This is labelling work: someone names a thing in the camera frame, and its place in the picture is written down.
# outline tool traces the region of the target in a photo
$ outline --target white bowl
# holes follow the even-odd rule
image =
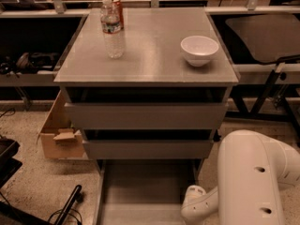
[[[210,37],[191,36],[181,41],[181,48],[187,62],[200,67],[212,60],[218,51],[218,44]]]

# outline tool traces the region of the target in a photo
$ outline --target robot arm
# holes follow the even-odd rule
[[[187,189],[181,214],[187,225],[203,225],[218,210],[221,225],[283,225],[279,189],[300,182],[300,155],[284,142],[239,130],[221,143],[218,187]]]

